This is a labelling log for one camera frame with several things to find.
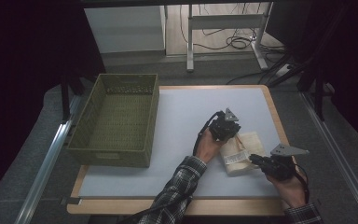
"hand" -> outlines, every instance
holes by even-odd
[[[301,175],[304,180],[307,181],[305,176],[303,176],[301,173],[298,174]],[[306,205],[303,186],[295,176],[293,176],[291,179],[283,181],[279,181],[270,175],[266,175],[266,177],[267,180],[271,182],[274,187],[279,191],[281,198],[287,204],[289,204],[291,208],[298,208]]]
[[[220,148],[227,141],[215,141],[212,138],[212,134],[209,128],[205,130],[200,139],[199,146],[197,148],[196,157],[200,158],[205,163],[208,163],[214,156],[217,155]]]

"metal stand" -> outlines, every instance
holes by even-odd
[[[268,3],[263,14],[193,16],[192,5],[188,5],[187,72],[194,71],[193,30],[239,28],[259,28],[255,42],[252,42],[252,49],[261,70],[267,70],[266,61],[260,52],[260,42],[266,30],[271,6],[272,3]]]

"white surface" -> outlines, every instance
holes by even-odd
[[[161,90],[149,168],[91,166],[80,197],[155,197],[170,180],[177,165],[192,154],[197,134],[219,110],[240,119],[240,133],[257,132],[267,155],[281,141],[260,89]],[[230,177],[218,155],[208,164],[195,197],[277,196],[260,170]]]
[[[164,7],[84,10],[100,53],[165,49]]]

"white board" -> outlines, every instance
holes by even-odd
[[[229,107],[239,118],[240,133],[257,132],[266,154],[281,141],[261,89],[160,90],[149,168],[90,166],[79,197],[155,197],[185,156],[197,134],[216,111]],[[260,170],[228,176],[220,155],[208,163],[195,198],[278,196]]]

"metal rail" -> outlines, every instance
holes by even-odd
[[[24,203],[22,204],[22,208],[15,221],[16,224],[30,223],[32,216],[34,215],[34,210],[36,209],[45,186],[48,183],[48,178],[50,177],[51,171],[53,170],[55,162],[61,152],[65,137],[71,128],[74,115],[80,102],[80,98],[80,96],[75,96],[75,98],[72,100],[70,105],[71,116],[69,117],[68,121],[66,121],[66,123],[60,125],[51,143],[51,146],[48,149],[48,154],[43,160],[39,172],[34,179],[34,183],[31,186]]]
[[[304,103],[308,111],[310,112],[310,116],[315,123],[318,131],[322,134],[325,143],[327,144],[328,151],[332,155],[334,161],[337,164],[339,171],[344,176],[345,181],[347,182],[355,200],[358,202],[358,178],[356,174],[352,170],[351,166],[348,164],[347,160],[345,159],[344,155],[342,154],[339,146],[334,139],[333,135],[330,133],[326,124],[321,121],[318,115],[315,113],[313,109],[313,102],[310,99],[310,96],[304,92],[300,93]]]

